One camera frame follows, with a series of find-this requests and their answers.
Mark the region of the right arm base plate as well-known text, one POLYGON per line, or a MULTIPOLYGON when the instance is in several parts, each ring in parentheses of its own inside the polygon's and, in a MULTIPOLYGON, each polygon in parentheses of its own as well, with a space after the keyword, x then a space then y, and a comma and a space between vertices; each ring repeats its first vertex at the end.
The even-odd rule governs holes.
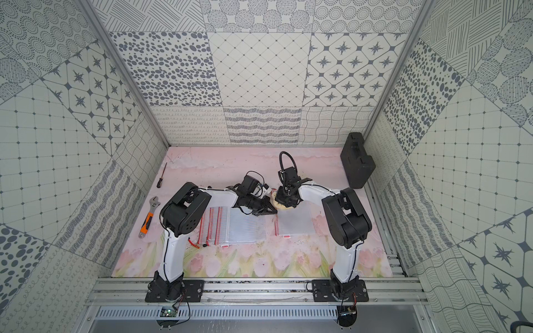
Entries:
POLYGON ((315 302, 369 301, 366 283, 359 278, 347 283, 340 283, 337 280, 312 280, 311 292, 315 302))

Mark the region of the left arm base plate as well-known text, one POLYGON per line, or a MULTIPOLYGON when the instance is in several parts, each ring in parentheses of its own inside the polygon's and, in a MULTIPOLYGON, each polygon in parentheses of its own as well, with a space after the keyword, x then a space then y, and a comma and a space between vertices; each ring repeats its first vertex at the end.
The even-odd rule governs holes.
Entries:
POLYGON ((148 284, 145 302, 180 302, 182 298, 187 302, 201 302, 205 281, 183 280, 183 276, 168 282, 156 271, 148 284))

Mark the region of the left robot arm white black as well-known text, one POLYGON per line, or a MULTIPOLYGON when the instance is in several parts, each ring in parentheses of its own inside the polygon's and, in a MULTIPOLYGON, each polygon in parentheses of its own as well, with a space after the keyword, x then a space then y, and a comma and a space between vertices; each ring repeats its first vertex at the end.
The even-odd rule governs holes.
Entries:
POLYGON ((275 215, 266 194, 256 196, 242 184, 225 189, 185 183, 163 206, 160 224, 166 232, 162 262, 148 285, 147 302, 176 301, 184 294, 183 264, 188 234, 210 208, 248 209, 253 216, 275 215))

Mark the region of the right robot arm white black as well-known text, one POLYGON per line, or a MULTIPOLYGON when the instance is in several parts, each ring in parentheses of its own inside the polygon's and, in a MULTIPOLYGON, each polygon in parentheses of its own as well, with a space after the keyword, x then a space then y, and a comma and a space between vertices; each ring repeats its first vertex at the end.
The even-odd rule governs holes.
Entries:
POLYGON ((311 204, 323 210, 330 236, 337 244, 336 260, 330 270, 333 295, 345 300, 362 286, 357 270, 361 245, 372 230, 372 223, 355 191, 330 190, 302 178, 294 166, 278 172, 281 186, 273 203, 280 222, 296 225, 308 220, 311 204))

